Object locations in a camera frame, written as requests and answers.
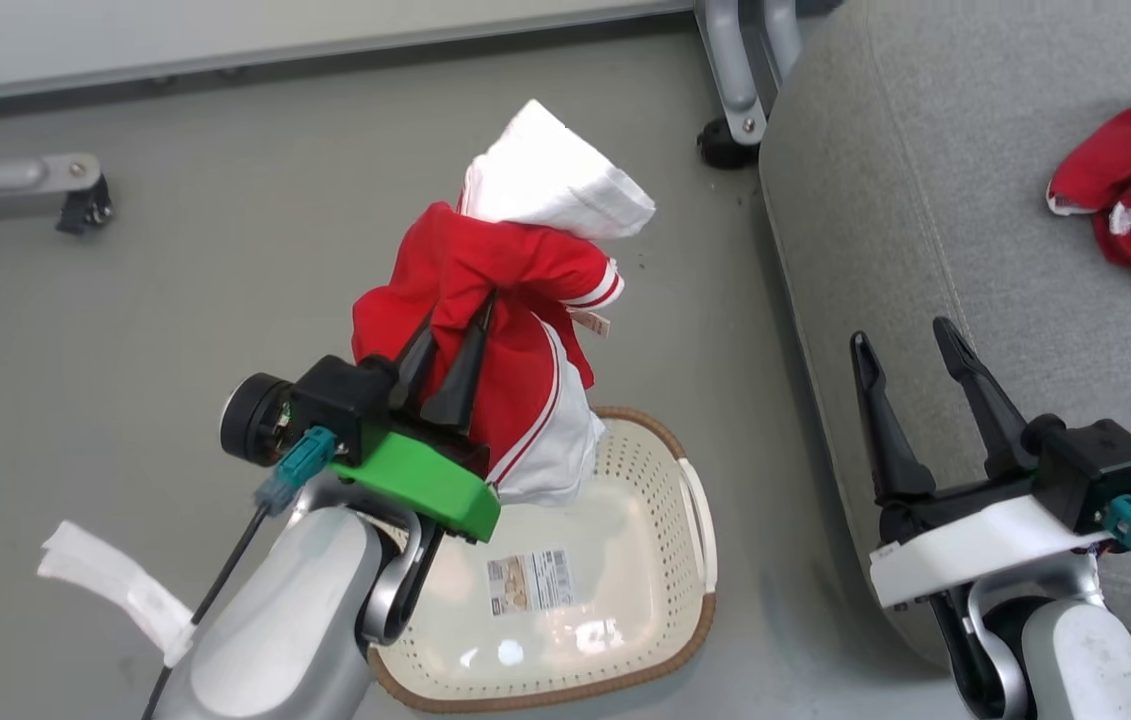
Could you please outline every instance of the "gray fabric ottoman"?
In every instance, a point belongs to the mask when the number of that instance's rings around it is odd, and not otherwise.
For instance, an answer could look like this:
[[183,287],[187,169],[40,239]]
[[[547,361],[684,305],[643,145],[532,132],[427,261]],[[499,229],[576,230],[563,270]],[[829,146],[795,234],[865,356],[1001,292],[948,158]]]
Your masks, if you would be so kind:
[[[961,326],[1027,418],[1131,430],[1131,270],[1055,218],[1060,161],[1131,105],[1131,0],[858,0],[809,42],[776,102],[761,179],[863,569],[877,506],[849,336],[867,331],[940,486],[982,478],[930,322]],[[1131,626],[1131,555],[1103,564]],[[930,611],[889,611],[946,661]]]

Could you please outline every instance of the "white plastic basket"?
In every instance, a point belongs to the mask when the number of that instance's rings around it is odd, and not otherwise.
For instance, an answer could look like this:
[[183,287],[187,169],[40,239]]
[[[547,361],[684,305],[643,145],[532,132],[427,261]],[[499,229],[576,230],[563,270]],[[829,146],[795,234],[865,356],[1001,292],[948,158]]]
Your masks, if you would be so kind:
[[[716,609],[716,536],[698,474],[648,415],[597,414],[610,433],[578,500],[507,506],[489,544],[447,539],[400,641],[370,650],[378,682],[402,703],[555,705],[661,678],[702,645]],[[569,587],[559,587],[551,555],[538,581],[556,583],[560,606],[495,616],[489,564],[552,550],[566,554]]]

